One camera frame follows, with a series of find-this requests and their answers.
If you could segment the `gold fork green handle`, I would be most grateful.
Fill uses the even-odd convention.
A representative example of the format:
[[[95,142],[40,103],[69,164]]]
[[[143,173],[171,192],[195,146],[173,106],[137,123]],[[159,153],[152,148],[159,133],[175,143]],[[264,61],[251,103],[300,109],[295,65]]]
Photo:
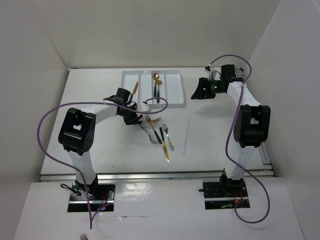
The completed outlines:
[[[158,118],[156,118],[156,119],[152,119],[151,122],[152,122],[152,123],[158,123],[161,119],[162,119],[162,117],[158,117]],[[148,123],[149,121],[146,120],[146,119],[141,119],[140,122],[141,122],[141,123]]]
[[[151,126],[151,128],[157,138],[157,141],[159,142],[159,144],[162,144],[162,140],[161,140],[160,136],[158,135],[156,129],[154,128],[151,118],[149,117],[148,114],[145,114],[144,117],[145,117],[146,122]]]

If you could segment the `silver fork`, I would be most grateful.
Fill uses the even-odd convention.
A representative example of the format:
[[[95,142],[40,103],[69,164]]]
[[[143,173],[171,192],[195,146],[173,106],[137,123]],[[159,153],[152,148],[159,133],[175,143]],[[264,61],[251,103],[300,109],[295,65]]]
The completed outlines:
[[[167,136],[167,139],[168,139],[168,142],[169,142],[169,147],[170,147],[170,149],[171,149],[172,151],[174,151],[175,149],[174,149],[174,146],[173,146],[172,141],[171,141],[170,136],[169,136],[168,126],[167,126],[165,123],[163,123],[163,124],[162,124],[162,128],[163,128],[164,132],[166,133],[166,136]]]
[[[144,128],[144,126],[140,123],[139,126],[146,132],[148,138],[149,138],[149,141],[152,143],[152,144],[156,144],[157,142],[152,138],[152,136],[149,134],[149,132]]]

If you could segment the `gold knife green handle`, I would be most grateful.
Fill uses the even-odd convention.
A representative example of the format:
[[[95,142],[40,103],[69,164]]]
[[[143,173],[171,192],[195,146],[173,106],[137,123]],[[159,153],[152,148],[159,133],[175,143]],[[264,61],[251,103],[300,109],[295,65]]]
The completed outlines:
[[[160,134],[161,134],[162,148],[163,148],[163,151],[164,151],[165,159],[169,163],[170,162],[170,157],[169,157],[169,153],[168,153],[166,142],[165,142],[164,131],[163,131],[162,127],[160,127],[159,130],[160,130]]]
[[[139,82],[137,81],[134,88],[133,88],[133,91],[130,93],[129,95],[129,100],[128,100],[128,105],[132,105],[132,104],[135,104],[136,102],[133,101],[133,97],[134,95],[136,94],[137,90],[138,90],[138,86],[139,86]]]

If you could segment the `gold spoon green handle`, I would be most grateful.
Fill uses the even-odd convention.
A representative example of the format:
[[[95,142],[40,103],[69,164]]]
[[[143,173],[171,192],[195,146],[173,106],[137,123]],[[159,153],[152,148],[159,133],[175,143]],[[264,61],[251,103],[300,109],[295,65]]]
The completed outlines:
[[[160,102],[160,85],[162,84],[162,81],[159,80],[157,83],[157,94],[156,94],[156,102],[159,103]]]
[[[154,73],[152,76],[152,79],[154,80],[154,88],[153,88],[153,96],[156,97],[157,96],[157,84],[159,81],[159,74],[158,73]]]

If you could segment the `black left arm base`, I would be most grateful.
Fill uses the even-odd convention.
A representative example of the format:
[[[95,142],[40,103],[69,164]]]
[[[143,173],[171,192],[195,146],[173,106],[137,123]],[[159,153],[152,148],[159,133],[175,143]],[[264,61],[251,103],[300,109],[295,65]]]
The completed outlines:
[[[69,200],[71,202],[80,202],[87,200],[85,190],[76,186],[75,183],[72,183],[71,185],[62,183],[60,187],[70,191]],[[113,201],[115,197],[115,189],[115,184],[99,184],[94,193],[88,193],[88,199],[91,202],[103,201],[104,203],[107,203],[109,201]]]

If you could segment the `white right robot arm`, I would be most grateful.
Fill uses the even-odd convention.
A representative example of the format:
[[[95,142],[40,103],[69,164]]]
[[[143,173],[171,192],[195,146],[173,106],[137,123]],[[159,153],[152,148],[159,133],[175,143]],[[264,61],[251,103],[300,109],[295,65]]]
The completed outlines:
[[[223,170],[217,190],[230,197],[245,186],[245,169],[255,151],[268,138],[271,109],[258,102],[245,84],[245,79],[233,64],[226,64],[220,71],[205,67],[208,77],[201,77],[191,96],[193,100],[214,99],[226,93],[237,104],[238,114],[232,122],[231,132],[238,144],[232,162]]]

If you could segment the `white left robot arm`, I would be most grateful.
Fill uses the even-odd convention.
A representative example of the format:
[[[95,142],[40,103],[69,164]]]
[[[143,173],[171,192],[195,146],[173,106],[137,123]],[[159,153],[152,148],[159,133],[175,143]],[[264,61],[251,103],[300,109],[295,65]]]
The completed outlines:
[[[126,125],[137,125],[142,118],[135,111],[137,104],[133,94],[118,88],[115,95],[105,98],[112,105],[98,104],[86,109],[69,108],[58,135],[58,142],[68,152],[72,165],[77,168],[75,185],[88,200],[99,193],[98,176],[95,173],[90,155],[96,125],[114,116],[123,117]]]

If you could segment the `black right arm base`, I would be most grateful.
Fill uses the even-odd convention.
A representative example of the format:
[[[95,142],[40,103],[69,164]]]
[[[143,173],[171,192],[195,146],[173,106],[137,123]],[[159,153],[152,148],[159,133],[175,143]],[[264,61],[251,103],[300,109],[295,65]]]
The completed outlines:
[[[244,198],[248,196],[243,179],[232,180],[222,175],[219,182],[203,182],[198,190],[205,198]]]

